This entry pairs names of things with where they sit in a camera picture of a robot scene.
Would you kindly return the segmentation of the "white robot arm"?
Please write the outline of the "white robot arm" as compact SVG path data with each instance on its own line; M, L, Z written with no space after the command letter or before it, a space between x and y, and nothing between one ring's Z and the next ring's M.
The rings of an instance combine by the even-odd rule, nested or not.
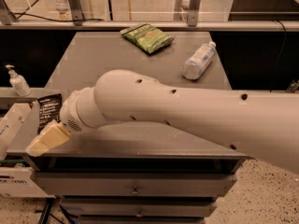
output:
M116 121L167 124L285 170L299 172L296 93L181 88L128 70L112 70L92 87L73 91L26 148L38 157L73 133Z

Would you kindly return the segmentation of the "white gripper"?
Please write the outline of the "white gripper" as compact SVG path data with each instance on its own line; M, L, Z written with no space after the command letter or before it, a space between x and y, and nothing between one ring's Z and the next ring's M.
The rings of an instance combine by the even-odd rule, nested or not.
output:
M88 133L107 124L95 103L94 88L90 87L71 93L63 102L60 120L49 122L25 149L26 153L40 156L68 141L71 133Z

